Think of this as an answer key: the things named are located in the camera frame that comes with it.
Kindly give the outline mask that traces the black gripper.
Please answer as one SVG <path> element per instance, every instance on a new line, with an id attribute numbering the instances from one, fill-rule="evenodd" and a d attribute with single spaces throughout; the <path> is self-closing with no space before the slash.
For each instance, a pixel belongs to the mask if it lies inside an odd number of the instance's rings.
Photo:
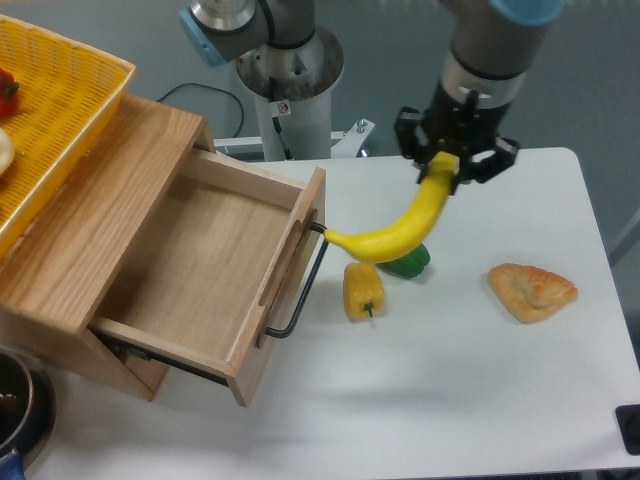
<path id="1" fill-rule="evenodd" d="M 395 134 L 401 155 L 418 169 L 416 182 L 427 176 L 433 158 L 441 152 L 458 158 L 450 195 L 460 185 L 485 184 L 511 168 L 520 143 L 499 134 L 510 102 L 493 106 L 477 89 L 452 96 L 439 83 L 430 107 L 421 112 L 402 107 L 395 120 Z"/>

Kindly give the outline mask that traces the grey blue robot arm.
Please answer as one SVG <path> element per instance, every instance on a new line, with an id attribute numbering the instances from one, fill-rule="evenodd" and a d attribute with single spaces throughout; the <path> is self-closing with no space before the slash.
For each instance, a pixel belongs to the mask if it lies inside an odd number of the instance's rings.
<path id="1" fill-rule="evenodd" d="M 402 108 L 394 124 L 403 157 L 422 173 L 456 158 L 452 182 L 484 183 L 510 168 L 519 144 L 499 133 L 560 1 L 450 1 L 449 53 L 429 107 Z M 233 63 L 253 94 L 269 159 L 324 158 L 330 121 L 321 105 L 344 70 L 337 38 L 311 1 L 194 1 L 180 22 L 203 61 Z"/>

